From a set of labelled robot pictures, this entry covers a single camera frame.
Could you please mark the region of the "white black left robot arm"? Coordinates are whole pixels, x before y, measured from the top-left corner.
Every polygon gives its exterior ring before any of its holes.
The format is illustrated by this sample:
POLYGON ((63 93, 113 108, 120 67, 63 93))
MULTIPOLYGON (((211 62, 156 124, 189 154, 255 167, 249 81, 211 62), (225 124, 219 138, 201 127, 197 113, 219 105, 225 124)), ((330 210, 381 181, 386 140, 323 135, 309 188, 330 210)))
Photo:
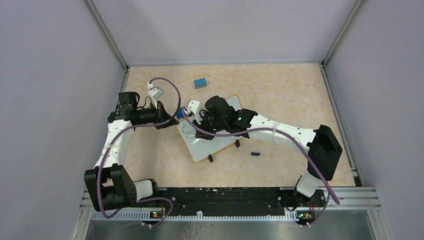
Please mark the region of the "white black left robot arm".
POLYGON ((139 107, 136 92, 121 92, 115 111, 109 115, 108 133, 99 157, 92 169, 84 173, 86 189, 97 212, 133 207, 142 200, 154 207, 160 202, 154 179, 134 183, 124 164, 127 150, 136 128, 155 127, 160 130, 176 126, 179 121, 168 114, 162 102, 139 107))

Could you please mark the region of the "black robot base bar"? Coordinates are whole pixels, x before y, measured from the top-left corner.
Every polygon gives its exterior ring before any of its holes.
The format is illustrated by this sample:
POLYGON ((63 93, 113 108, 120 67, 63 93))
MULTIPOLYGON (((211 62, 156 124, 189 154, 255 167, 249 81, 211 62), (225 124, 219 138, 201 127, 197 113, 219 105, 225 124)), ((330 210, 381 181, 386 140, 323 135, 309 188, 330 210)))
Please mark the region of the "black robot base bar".
POLYGON ((323 190, 305 197, 292 187, 158 187, 132 208, 157 208, 172 217, 282 217, 296 210, 317 210, 326 201, 323 190))

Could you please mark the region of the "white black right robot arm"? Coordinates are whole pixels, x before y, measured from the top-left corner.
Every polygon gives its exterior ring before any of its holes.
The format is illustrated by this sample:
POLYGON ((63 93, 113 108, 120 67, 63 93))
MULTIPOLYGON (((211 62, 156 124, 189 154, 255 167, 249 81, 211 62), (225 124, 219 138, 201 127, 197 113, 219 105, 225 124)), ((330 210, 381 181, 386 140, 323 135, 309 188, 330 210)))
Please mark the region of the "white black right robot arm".
POLYGON ((190 101, 182 110, 195 129, 195 137, 211 141, 215 137, 243 137, 291 148, 307 160, 307 168, 295 185, 293 200, 307 206, 320 185, 339 202, 329 185, 335 175, 343 149, 332 129, 326 125, 302 128, 287 125, 246 108, 235 109, 224 98, 213 96, 204 106, 190 101))

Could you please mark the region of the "yellow-framed whiteboard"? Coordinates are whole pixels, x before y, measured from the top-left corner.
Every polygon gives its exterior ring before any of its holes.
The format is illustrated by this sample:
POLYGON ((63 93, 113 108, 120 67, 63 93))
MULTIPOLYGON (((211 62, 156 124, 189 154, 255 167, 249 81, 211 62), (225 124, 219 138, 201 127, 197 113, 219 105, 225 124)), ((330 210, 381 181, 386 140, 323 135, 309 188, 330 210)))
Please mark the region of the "yellow-framed whiteboard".
MULTIPOLYGON (((242 102, 237 94, 233 94, 225 100, 235 110, 242 108, 242 102)), ((241 136, 214 137, 212 140, 195 138, 196 130, 185 119, 180 120, 176 127, 192 160, 196 163, 208 159, 208 155, 214 155, 226 147, 235 146, 236 140, 242 138, 241 136)))

